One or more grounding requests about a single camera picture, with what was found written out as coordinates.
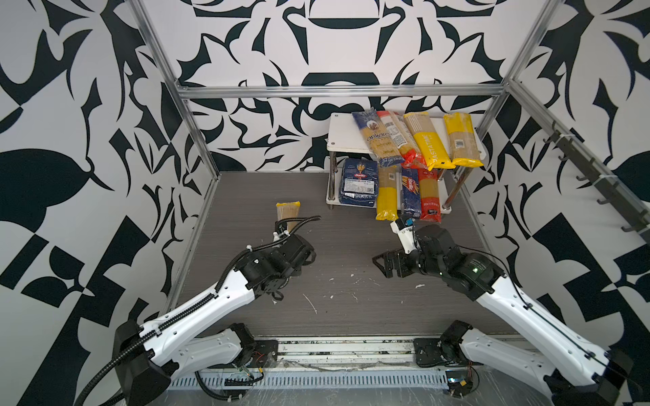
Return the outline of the red yellow spaghetti bag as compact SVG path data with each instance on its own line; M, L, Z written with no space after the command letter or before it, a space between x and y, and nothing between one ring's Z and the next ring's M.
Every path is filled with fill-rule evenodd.
M423 221L440 223L442 212L440 205L438 175L426 169L418 170L421 215Z

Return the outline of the blue Barilla spaghetti bag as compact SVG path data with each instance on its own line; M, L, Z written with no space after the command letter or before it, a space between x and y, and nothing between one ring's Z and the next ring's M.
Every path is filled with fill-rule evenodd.
M401 210L412 218L421 216L421 196L418 170L414 168L401 169Z

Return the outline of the yellow Pastatime bag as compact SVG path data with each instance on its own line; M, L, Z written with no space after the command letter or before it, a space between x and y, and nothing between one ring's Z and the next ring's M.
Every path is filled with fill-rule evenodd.
M427 112L406 113L404 121L422 153L428 171L455 168Z
M291 231L299 222L301 203L299 201L279 202L276 204L277 223L281 231Z

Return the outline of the red label spaghetti bag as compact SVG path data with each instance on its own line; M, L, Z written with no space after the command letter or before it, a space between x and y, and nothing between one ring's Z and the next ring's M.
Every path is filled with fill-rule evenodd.
M426 169L427 165L423 154L407 128L404 118L399 113L391 111L379 111L377 115L384 123L391 139L404 159L402 167Z

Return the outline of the blue Barilla pasta box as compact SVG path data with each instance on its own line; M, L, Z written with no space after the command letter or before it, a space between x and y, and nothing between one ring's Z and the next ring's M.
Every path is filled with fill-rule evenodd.
M341 169L340 202L350 206L374 207L377 195L377 163L365 159L345 159Z

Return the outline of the yellow spaghetti bag short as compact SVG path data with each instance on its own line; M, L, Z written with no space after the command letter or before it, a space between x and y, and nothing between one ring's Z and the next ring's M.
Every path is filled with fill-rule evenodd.
M450 142L450 158L456 167L482 167L472 118L468 113L451 113L443 117Z

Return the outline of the blue label spaghetti bag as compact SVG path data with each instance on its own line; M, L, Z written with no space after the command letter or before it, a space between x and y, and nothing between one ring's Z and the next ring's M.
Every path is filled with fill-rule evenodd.
M353 112L353 120L361 132L372 155L376 158L379 167L400 166L403 157L391 138L385 124L374 109L363 112Z

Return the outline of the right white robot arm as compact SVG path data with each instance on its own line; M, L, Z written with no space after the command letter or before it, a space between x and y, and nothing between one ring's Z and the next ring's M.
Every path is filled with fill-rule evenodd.
M384 277L438 277L505 321L535 348L527 351L454 321L437 343L417 343L420 367L479 363L536 389L555 405L618 403L633 367L630 357L571 330L520 290L503 267L482 252L465 252L438 224L416 228L407 218L390 226L402 247L373 257Z

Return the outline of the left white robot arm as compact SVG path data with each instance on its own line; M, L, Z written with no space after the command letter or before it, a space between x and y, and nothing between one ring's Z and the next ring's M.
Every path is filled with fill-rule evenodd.
M113 357L89 380L75 404L84 404L112 371L118 376L121 391L107 400L108 405L120 401L147 405L185 374L213 365L245 367L256 341L244 324L235 323L207 338L198 335L264 295L282 301L282 291L289 281L315 262L314 247L298 232L318 219L313 216L277 221L273 242L247 246L225 267L218 282L201 294L151 321L121 325L115 332Z

